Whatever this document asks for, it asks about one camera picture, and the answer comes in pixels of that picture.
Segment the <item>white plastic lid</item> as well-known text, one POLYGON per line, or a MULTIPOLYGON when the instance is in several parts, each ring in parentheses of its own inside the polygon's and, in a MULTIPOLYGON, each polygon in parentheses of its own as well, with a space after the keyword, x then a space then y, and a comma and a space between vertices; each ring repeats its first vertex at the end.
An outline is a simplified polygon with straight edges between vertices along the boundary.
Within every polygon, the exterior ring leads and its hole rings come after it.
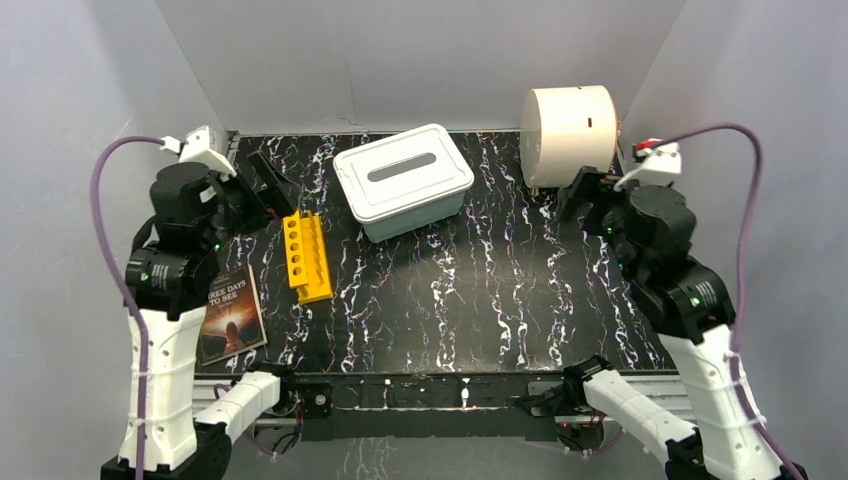
POLYGON ((333 167, 362 224, 465 192, 474 183, 450 134, 435 123, 346 150, 333 167))

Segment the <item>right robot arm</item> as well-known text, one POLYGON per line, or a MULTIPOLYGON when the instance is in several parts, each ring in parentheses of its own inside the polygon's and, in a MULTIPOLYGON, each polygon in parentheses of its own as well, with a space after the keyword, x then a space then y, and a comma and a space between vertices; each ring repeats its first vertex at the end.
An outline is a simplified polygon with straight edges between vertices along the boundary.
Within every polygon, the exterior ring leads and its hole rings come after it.
POLYGON ((768 435, 747 381, 736 334, 741 320, 721 277, 690 252, 696 225, 682 194, 668 186, 581 168, 558 194, 569 220, 582 204, 582 230, 602 238, 629 294, 670 354, 691 406, 684 420, 593 356, 563 373, 565 405, 620 424, 670 479, 803 479, 805 469, 768 435))

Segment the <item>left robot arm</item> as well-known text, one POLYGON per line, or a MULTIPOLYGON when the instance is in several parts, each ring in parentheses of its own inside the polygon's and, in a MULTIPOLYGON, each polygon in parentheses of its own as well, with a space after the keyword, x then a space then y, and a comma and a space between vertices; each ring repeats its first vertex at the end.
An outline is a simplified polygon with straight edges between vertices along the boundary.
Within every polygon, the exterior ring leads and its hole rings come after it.
POLYGON ((118 274, 133 347, 132 400, 123 443, 102 478, 219 479, 233 444, 261 415, 297 407, 292 372, 280 364, 250 368, 201 411, 194 374, 218 252, 292 213, 299 193, 260 151, 236 167, 186 161, 158 172, 153 216, 118 274))

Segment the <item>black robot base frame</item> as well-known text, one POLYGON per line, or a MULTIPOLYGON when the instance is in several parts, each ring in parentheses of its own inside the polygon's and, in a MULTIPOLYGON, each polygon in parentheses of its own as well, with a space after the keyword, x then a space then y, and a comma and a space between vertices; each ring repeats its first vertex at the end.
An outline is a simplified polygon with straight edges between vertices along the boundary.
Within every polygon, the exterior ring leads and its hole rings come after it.
POLYGON ((285 409, 259 430, 304 428, 306 441, 348 438, 519 437, 600 446, 608 417, 575 407, 558 372, 297 373, 283 383, 285 409))

